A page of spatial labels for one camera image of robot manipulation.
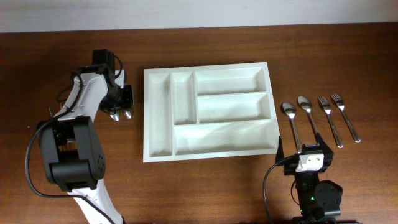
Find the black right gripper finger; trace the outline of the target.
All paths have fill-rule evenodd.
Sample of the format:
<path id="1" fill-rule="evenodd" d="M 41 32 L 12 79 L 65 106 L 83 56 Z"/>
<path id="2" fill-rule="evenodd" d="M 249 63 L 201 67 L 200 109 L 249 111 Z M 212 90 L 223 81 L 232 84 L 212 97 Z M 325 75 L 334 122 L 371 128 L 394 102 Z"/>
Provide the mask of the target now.
<path id="1" fill-rule="evenodd" d="M 281 136 L 279 136 L 277 152 L 275 155 L 275 164 L 278 164 L 283 158 L 284 158 L 284 150 L 283 150 L 282 138 Z"/>
<path id="2" fill-rule="evenodd" d="M 326 156 L 333 156 L 334 155 L 334 152 L 327 145 L 327 143 L 323 140 L 323 138 L 321 137 L 320 133 L 316 133 L 315 138 L 317 140 L 317 143 L 320 145 L 320 148 L 321 148 L 322 152 L 324 153 L 324 155 L 326 155 Z"/>

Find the steel spoon tray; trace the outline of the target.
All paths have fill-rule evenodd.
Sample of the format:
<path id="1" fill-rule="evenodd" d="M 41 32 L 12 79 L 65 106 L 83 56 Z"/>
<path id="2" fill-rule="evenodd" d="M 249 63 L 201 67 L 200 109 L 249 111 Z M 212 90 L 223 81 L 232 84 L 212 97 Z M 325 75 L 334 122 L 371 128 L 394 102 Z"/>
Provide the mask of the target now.
<path id="1" fill-rule="evenodd" d="M 296 115 L 296 108 L 293 104 L 289 102 L 283 102 L 282 103 L 282 110 L 283 112 L 289 117 L 289 121 L 291 123 L 292 131 L 294 134 L 294 139 L 295 139 L 295 145 L 298 153 L 302 152 L 302 143 L 301 139 L 299 136 L 299 133 L 297 131 L 297 127 L 295 125 L 295 115 Z"/>

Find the small dark metal tongs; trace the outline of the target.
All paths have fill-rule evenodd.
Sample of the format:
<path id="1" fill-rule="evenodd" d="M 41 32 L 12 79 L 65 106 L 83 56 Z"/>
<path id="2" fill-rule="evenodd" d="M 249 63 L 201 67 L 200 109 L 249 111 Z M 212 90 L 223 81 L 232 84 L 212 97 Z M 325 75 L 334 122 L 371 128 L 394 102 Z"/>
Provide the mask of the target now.
<path id="1" fill-rule="evenodd" d="M 110 117 L 114 121 L 120 121 L 121 120 L 121 116 L 124 116 L 128 120 L 132 119 L 132 113 L 131 113 L 131 111 L 129 109 L 123 109 L 123 110 L 114 111 L 114 112 L 112 112 L 110 114 Z"/>

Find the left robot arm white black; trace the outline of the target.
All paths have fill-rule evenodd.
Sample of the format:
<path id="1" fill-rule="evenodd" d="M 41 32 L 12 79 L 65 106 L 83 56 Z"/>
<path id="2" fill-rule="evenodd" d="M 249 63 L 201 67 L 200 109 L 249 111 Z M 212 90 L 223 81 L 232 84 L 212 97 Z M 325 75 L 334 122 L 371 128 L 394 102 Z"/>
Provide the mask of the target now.
<path id="1" fill-rule="evenodd" d="M 124 223 L 104 184 L 106 159 L 94 126 L 98 111 L 119 121 L 131 119 L 132 86 L 121 60 L 110 50 L 94 50 L 92 63 L 72 71 L 71 92 L 61 110 L 41 121 L 30 143 L 39 143 L 46 179 L 74 198 L 89 223 Z"/>

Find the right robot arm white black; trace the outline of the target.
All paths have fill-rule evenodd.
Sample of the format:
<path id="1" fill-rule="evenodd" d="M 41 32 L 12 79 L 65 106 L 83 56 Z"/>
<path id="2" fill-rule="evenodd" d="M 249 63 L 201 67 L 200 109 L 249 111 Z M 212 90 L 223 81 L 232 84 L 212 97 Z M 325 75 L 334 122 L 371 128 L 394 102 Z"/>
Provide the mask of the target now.
<path id="1" fill-rule="evenodd" d="M 284 168 L 284 175 L 295 178 L 295 188 L 301 216 L 293 223 L 336 223 L 341 215 L 340 203 L 343 188 L 330 181 L 319 179 L 333 161 L 334 152 L 319 134 L 315 144 L 305 144 L 302 152 L 284 156 L 282 140 L 279 140 L 275 163 Z"/>

